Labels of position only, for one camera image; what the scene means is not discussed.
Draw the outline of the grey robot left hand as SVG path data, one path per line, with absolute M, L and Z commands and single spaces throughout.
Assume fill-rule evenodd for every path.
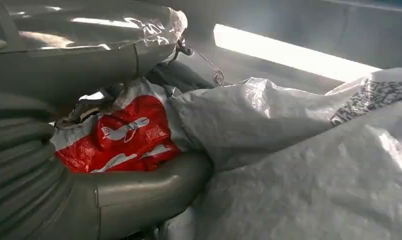
M 0 240 L 118 240 L 183 213 L 213 173 L 170 90 L 183 12 L 134 0 L 0 0 Z

